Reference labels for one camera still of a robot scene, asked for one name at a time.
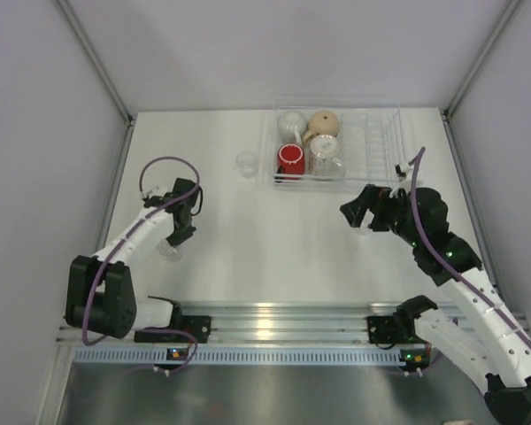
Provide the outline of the floral mug orange inside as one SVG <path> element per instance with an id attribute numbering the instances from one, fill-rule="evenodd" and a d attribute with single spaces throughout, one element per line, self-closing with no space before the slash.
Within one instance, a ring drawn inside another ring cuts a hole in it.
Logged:
<path id="1" fill-rule="evenodd" d="M 331 135 L 317 135 L 310 142 L 309 174 L 315 178 L 343 178 L 342 144 Z"/>

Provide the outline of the clear glass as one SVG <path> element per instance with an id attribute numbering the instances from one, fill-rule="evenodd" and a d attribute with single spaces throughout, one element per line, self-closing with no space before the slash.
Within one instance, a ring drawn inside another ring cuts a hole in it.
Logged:
<path id="1" fill-rule="evenodd" d="M 369 236 L 373 233 L 373 231 L 369 227 L 355 228 L 354 231 L 359 236 Z"/>
<path id="2" fill-rule="evenodd" d="M 170 263 L 175 263 L 182 259 L 181 247 L 173 247 L 166 240 L 158 244 L 158 252 Z"/>
<path id="3" fill-rule="evenodd" d="M 240 176 L 243 178 L 253 178 L 258 173 L 258 158 L 250 151 L 240 152 L 236 159 L 236 165 L 238 167 Z"/>

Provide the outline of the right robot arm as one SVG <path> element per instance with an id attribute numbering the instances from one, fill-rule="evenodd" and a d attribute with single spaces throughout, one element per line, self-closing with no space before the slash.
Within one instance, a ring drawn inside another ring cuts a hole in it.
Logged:
<path id="1" fill-rule="evenodd" d="M 373 232 L 391 232 L 412 248 L 417 267 L 473 327 L 469 336 L 426 296 L 400 304 L 392 318 L 403 340 L 422 340 L 461 370 L 501 424 L 531 424 L 531 337 L 499 297 L 472 247 L 450 231 L 438 191 L 366 185 L 340 211 L 352 228 L 367 213 Z"/>

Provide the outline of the white speckled mug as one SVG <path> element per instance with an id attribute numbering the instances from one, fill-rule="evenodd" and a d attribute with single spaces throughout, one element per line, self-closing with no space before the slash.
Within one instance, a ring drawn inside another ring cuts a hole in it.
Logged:
<path id="1" fill-rule="evenodd" d="M 302 137 L 307 129 L 307 119 L 295 110 L 289 110 L 278 116 L 277 131 L 283 144 L 302 145 Z"/>

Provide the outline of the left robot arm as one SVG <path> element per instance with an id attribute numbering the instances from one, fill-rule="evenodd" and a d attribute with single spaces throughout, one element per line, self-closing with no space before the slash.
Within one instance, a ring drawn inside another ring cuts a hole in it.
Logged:
<path id="1" fill-rule="evenodd" d="M 178 178 L 171 190 L 155 188 L 143 199 L 138 217 L 111 243 L 91 256 L 77 256 L 70 265 L 65 322 L 104 336 L 123 338 L 153 328 L 167 342 L 183 333 L 184 321 L 170 299 L 148 296 L 133 271 L 156 249 L 168 252 L 196 231 L 193 208 L 200 208 L 201 188 Z"/>

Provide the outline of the beige ceramic mug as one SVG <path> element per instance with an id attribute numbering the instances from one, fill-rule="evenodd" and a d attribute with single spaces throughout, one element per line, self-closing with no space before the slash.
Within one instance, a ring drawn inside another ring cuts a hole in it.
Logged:
<path id="1" fill-rule="evenodd" d="M 340 131 L 340 121 L 330 111 L 321 110 L 315 112 L 309 119 L 307 129 L 302 136 L 303 144 L 307 144 L 317 135 L 337 136 Z"/>

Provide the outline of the red mug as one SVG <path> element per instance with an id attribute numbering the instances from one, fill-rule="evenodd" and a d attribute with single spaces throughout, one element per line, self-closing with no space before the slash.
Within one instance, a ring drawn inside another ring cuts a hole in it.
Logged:
<path id="1" fill-rule="evenodd" d="M 305 156 L 301 146 L 289 143 L 277 151 L 276 173 L 284 180 L 299 180 L 305 172 Z"/>

